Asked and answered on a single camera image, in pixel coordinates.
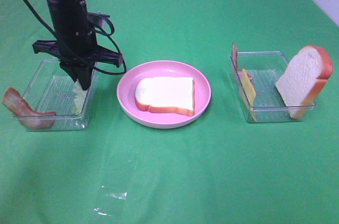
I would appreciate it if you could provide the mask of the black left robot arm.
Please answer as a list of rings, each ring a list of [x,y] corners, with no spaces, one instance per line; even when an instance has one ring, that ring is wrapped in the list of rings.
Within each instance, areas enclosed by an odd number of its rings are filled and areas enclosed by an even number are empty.
[[[37,20],[50,31],[54,40],[38,40],[32,47],[35,53],[48,53],[59,59],[63,69],[74,82],[87,90],[92,72],[99,71],[97,62],[125,66],[119,48],[110,50],[97,43],[101,34],[108,39],[114,34],[109,15],[90,13],[85,0],[47,0],[53,26],[49,26],[35,11],[28,0],[23,0]]]

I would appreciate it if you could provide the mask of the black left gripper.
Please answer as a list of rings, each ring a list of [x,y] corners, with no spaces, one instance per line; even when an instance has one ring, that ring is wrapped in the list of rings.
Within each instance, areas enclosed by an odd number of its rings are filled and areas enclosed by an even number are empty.
[[[104,62],[116,67],[122,65],[122,54],[119,51],[110,50],[97,43],[97,34],[110,37],[115,31],[109,15],[90,12],[87,15],[54,15],[52,23],[56,39],[38,40],[32,45],[33,50],[35,53],[48,53],[65,61],[59,63],[60,68],[74,82],[78,79],[82,90],[89,89],[93,70],[88,66],[75,67],[74,70],[74,66],[69,63]]]

